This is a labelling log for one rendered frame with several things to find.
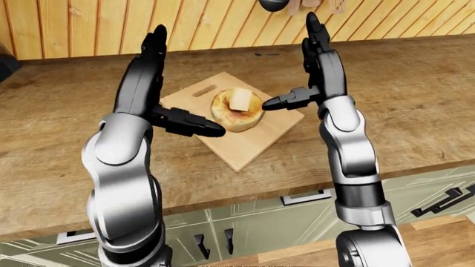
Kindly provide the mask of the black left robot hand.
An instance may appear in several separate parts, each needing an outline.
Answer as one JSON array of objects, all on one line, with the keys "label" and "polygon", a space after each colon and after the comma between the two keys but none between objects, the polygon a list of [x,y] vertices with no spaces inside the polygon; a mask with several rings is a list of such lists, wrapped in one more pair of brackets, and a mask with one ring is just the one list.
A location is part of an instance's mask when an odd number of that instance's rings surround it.
[{"label": "black left robot hand", "polygon": [[145,119],[152,126],[182,136],[222,137],[226,129],[180,108],[164,108],[160,104],[166,59],[167,30],[158,25],[147,33],[141,52],[128,64],[114,103],[114,113],[126,113]]}]

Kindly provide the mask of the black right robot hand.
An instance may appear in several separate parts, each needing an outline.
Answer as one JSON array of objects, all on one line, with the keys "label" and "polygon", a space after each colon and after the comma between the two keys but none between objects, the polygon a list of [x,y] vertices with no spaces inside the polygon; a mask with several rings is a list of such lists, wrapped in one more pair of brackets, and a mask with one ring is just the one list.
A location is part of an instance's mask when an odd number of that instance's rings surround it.
[{"label": "black right robot hand", "polygon": [[321,105],[334,97],[347,95],[344,66],[336,50],[330,47],[330,35],[315,13],[306,17],[308,37],[301,43],[304,70],[309,75],[308,86],[294,88],[289,93],[268,99],[264,111],[303,108],[311,102]]}]

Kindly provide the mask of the butter cube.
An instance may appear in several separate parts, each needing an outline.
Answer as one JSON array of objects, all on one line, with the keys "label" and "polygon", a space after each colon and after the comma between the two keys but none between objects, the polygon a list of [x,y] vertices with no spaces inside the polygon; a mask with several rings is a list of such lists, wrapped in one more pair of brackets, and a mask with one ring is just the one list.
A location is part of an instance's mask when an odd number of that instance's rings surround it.
[{"label": "butter cube", "polygon": [[234,88],[229,99],[229,108],[233,111],[248,111],[252,92],[245,88]]}]

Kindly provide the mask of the round toasted bread slice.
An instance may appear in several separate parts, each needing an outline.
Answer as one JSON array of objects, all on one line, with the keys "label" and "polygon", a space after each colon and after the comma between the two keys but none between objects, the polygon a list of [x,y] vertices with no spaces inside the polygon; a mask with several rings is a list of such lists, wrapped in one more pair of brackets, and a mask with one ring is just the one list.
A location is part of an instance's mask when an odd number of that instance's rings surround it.
[{"label": "round toasted bread slice", "polygon": [[232,89],[222,90],[212,100],[210,111],[214,121],[222,125],[227,131],[240,133],[256,126],[263,118],[263,101],[252,92],[252,99],[248,111],[233,111],[229,108],[229,99]]}]

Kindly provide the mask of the wooden hanging utensil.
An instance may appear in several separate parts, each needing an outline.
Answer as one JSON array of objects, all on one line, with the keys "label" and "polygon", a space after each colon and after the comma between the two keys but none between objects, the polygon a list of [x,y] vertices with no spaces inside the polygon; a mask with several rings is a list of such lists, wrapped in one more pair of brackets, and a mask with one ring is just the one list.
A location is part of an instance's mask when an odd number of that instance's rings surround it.
[{"label": "wooden hanging utensil", "polygon": [[347,0],[328,0],[330,6],[330,12],[334,15],[344,13],[346,9]]},{"label": "wooden hanging utensil", "polygon": [[317,8],[320,6],[321,0],[289,0],[288,13],[294,16],[301,7],[305,8]]}]

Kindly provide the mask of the black hanging ladle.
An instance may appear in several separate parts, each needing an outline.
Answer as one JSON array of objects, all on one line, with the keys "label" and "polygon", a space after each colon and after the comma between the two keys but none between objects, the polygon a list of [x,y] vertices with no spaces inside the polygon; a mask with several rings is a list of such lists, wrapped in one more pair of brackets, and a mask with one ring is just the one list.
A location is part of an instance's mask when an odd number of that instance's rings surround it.
[{"label": "black hanging ladle", "polygon": [[289,2],[290,0],[258,0],[260,6],[270,13],[283,10],[289,4]]}]

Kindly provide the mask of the black appliance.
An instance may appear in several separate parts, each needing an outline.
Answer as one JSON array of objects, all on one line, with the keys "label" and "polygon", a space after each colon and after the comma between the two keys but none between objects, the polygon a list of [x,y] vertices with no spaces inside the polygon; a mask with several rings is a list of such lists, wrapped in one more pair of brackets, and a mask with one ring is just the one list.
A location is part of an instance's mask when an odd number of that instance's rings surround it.
[{"label": "black appliance", "polygon": [[14,55],[0,42],[0,83],[22,67]]}]

